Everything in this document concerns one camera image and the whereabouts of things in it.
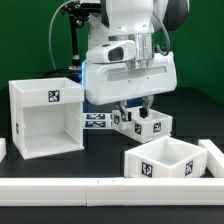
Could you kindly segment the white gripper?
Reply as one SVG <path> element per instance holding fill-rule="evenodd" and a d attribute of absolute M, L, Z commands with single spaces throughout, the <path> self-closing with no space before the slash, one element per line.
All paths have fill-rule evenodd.
<path fill-rule="evenodd" d="M 118 102 L 117 108 L 123 122 L 131 120 L 124 100 L 143 97 L 139 112 L 142 118 L 146 118 L 154 101 L 153 95 L 173 91 L 176 85 L 172 52 L 167 56 L 157 53 L 149 66 L 141 69 L 128 70 L 125 62 L 104 65 L 88 63 L 85 68 L 84 86 L 88 101 L 94 105 Z"/>

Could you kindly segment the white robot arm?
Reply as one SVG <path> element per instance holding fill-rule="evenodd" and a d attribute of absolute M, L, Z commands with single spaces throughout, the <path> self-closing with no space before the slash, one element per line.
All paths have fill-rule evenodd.
<path fill-rule="evenodd" d="M 125 102 L 142 97 L 140 115 L 149 114 L 153 96 L 177 85 L 171 43 L 153 44 L 153 34 L 179 28 L 186 20 L 189 0 L 100 0 L 101 13 L 89 32 L 95 46 L 84 64 L 88 101 L 114 103 L 121 120 L 131 118 Z"/>

